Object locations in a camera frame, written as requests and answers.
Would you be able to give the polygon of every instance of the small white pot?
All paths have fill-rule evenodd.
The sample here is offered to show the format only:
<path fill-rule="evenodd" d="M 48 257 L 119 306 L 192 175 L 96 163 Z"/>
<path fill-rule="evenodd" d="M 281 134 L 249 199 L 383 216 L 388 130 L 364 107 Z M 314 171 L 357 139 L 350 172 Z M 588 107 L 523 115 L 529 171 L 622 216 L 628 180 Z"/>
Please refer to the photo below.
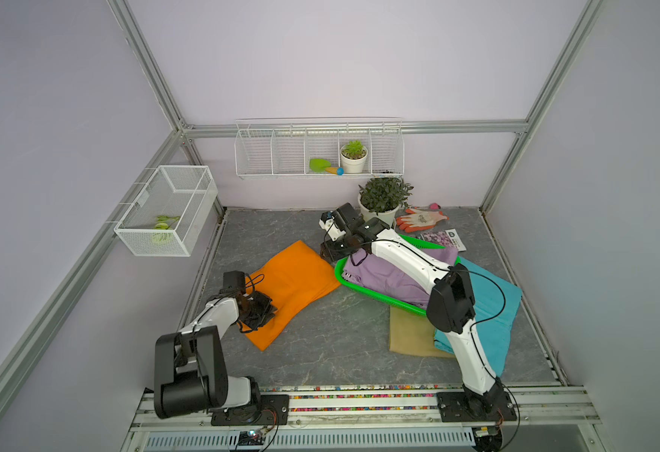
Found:
<path fill-rule="evenodd" d="M 362 149 L 365 151 L 365 156 L 353 160 L 352 158 L 347 158 L 342 154 L 342 151 L 345 150 L 343 146 L 340 148 L 340 162 L 342 164 L 342 169 L 345 171 L 345 174 L 360 174 L 362 169 L 365 167 L 365 160 L 368 158 L 368 149 L 363 146 Z"/>
<path fill-rule="evenodd" d="M 370 220 L 371 218 L 379 218 L 380 221 L 390 226 L 391 229 L 395 227 L 395 214 L 396 212 L 398 212 L 398 209 L 400 209 L 400 204 L 398 204 L 398 207 L 396 207 L 392 211 L 370 212 L 368 209 L 365 208 L 364 205 L 362 205 L 361 195 L 359 193 L 357 195 L 357 203 L 361 205 L 361 213 L 363 220 L 367 221 Z"/>

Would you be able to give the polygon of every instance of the white wall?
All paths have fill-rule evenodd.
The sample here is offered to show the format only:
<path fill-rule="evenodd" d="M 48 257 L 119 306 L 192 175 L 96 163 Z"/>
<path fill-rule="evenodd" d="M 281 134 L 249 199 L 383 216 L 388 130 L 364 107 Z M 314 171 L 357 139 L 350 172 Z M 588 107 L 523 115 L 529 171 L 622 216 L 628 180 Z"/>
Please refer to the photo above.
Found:
<path fill-rule="evenodd" d="M 490 220 L 616 450 L 660 450 L 659 0 L 610 0 Z"/>
<path fill-rule="evenodd" d="M 416 134 L 405 136 L 405 181 L 415 205 L 480 205 L 513 143 L 513 133 Z M 196 140 L 220 187 L 223 205 L 245 208 L 330 208 L 358 203 L 365 179 L 242 180 L 235 174 L 235 140 Z"/>
<path fill-rule="evenodd" d="M 132 0 L 185 118 L 525 118 L 585 0 Z M 479 205 L 509 134 L 406 137 L 413 202 Z M 242 181 L 232 140 L 200 140 L 227 205 L 324 208 L 355 180 Z"/>
<path fill-rule="evenodd" d="M 105 2 L 0 1 L 0 364 L 167 133 Z"/>
<path fill-rule="evenodd" d="M 119 450 L 216 224 L 212 211 L 190 258 L 136 258 L 118 240 L 0 421 L 0 452 Z"/>

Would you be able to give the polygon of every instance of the potted plant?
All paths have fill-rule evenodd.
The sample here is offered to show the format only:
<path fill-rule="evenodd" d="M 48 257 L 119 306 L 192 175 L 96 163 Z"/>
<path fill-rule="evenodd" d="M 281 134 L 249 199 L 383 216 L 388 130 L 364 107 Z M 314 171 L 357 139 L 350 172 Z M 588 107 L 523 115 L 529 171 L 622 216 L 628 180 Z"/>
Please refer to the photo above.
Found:
<path fill-rule="evenodd" d="M 390 227 L 395 224 L 395 213 L 401 206 L 408 207 L 407 199 L 413 186 L 398 177 L 378 177 L 361 186 L 357 201 L 362 218 L 367 221 L 378 217 Z"/>
<path fill-rule="evenodd" d="M 340 161 L 345 174 L 360 174 L 368 158 L 368 149 L 360 141 L 351 141 L 340 148 Z"/>

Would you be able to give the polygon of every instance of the beige cloth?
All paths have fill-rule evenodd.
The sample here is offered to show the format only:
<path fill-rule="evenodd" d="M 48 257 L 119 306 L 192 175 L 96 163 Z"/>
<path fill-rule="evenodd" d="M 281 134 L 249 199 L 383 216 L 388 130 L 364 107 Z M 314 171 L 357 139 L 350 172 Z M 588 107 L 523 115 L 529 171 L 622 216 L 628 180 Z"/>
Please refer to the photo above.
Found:
<path fill-rule="evenodd" d="M 390 307 L 390 351 L 416 357 L 455 358 L 434 347 L 435 328 L 425 315 Z"/>

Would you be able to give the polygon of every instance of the gray marble floor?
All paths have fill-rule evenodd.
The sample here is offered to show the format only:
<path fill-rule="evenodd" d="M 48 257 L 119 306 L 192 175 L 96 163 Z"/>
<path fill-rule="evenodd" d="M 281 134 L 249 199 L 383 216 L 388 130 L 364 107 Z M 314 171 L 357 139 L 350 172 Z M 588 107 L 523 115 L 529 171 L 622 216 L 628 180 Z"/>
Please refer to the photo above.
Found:
<path fill-rule="evenodd" d="M 507 278 L 478 211 L 443 210 L 468 248 L 461 256 Z M 251 273 L 297 240 L 319 251 L 320 211 L 229 212 L 209 273 L 206 293 L 216 293 L 229 270 Z M 389 351 L 389 306 L 340 286 L 302 310 L 264 352 L 230 328 L 222 339 L 230 375 L 252 375 L 260 386 L 460 384 L 455 359 L 411 357 Z M 505 383 L 548 383 L 553 375 L 523 310 L 512 330 Z"/>

